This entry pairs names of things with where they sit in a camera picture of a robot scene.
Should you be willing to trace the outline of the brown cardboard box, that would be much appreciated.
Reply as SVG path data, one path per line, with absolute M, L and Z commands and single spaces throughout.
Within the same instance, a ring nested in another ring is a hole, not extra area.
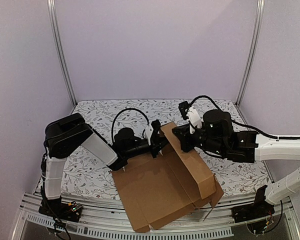
M 160 128 L 168 144 L 153 158 L 145 153 L 128 160 L 125 169 L 112 178 L 132 229 L 146 233 L 158 230 L 196 208 L 214 208 L 224 192 L 202 157 L 192 149 L 183 152 L 176 127 L 169 122 Z

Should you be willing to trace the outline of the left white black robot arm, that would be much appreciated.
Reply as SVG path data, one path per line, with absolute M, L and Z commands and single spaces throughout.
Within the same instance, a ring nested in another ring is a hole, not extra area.
M 145 128 L 145 138 L 135 135 L 129 127 L 118 131 L 113 143 L 108 143 L 79 113 L 68 115 L 50 123 L 45 129 L 45 157 L 42 162 L 43 195 L 47 199 L 45 209 L 53 216 L 64 213 L 61 197 L 63 169 L 67 158 L 78 148 L 83 147 L 110 170 L 118 171 L 136 156 L 150 153 L 156 158 L 168 144 L 160 134 L 161 123 L 155 120 Z

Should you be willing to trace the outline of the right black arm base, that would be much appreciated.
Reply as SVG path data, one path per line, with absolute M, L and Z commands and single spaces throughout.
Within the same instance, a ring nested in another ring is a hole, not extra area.
M 266 202 L 265 192 L 267 185 L 260 187 L 250 204 L 235 206 L 231 209 L 231 216 L 235 223 L 254 220 L 274 214 L 274 205 Z

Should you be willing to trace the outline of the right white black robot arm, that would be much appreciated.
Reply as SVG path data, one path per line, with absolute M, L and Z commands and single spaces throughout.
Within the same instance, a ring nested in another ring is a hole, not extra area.
M 300 135 L 269 135 L 252 128 L 234 131 L 230 113 L 220 109 L 209 110 L 200 117 L 191 107 L 183 114 L 183 118 L 188 123 L 172 129 L 183 152 L 199 148 L 214 158 L 235 163 L 300 161 Z M 248 213 L 252 218 L 259 218 L 268 210 L 268 204 L 278 204 L 299 190 L 300 167 L 257 190 L 256 201 L 249 206 Z

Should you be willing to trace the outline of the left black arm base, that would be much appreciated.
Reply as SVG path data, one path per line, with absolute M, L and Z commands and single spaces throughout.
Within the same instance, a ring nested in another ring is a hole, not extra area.
M 49 217 L 59 218 L 70 222 L 78 223 L 82 215 L 83 205 L 75 201 L 63 203 L 59 199 L 43 199 L 38 212 Z

